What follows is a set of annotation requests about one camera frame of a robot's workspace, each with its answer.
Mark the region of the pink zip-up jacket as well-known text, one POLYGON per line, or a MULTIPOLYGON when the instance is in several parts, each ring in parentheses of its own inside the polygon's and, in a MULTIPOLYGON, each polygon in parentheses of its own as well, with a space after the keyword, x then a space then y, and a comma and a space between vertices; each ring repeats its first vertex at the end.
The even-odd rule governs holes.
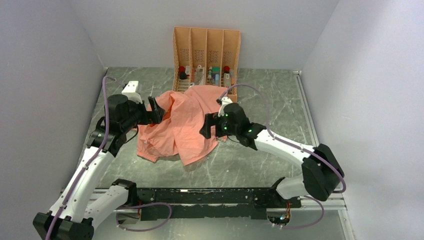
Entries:
POLYGON ((165 110, 159 124, 140 125, 136 153, 151 162, 178 155, 184 166, 204 159, 217 145, 200 134, 205 115, 218 112, 226 88, 195 85, 184 92, 166 91, 156 98, 165 110))

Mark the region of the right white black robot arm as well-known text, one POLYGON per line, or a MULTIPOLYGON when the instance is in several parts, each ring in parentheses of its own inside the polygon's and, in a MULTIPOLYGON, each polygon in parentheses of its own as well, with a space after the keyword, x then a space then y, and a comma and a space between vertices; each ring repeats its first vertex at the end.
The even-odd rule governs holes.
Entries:
POLYGON ((275 207, 305 195, 324 202, 339 192, 338 186, 342 186, 341 192, 346 190, 344 172, 327 145, 305 145, 282 137, 265 125, 251 122, 237 103, 223 103, 218 112, 205 114, 199 132, 206 139, 234 136, 241 145, 277 156, 300 169, 300 175, 282 177, 272 186, 269 199, 275 207))

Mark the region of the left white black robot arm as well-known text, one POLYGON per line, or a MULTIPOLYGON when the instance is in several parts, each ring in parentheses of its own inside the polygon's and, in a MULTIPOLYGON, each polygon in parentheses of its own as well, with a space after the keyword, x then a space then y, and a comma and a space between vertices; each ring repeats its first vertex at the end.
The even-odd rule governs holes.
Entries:
POLYGON ((90 240, 96 228, 117 208, 132 208, 141 203, 136 183, 115 180, 94 202, 90 197, 100 178, 127 142, 127 133, 140 126, 159 124, 165 115, 154 97, 144 101, 129 94, 107 98, 105 115, 97 122, 83 158, 70 182, 46 213, 39 212, 33 226, 43 240, 90 240))

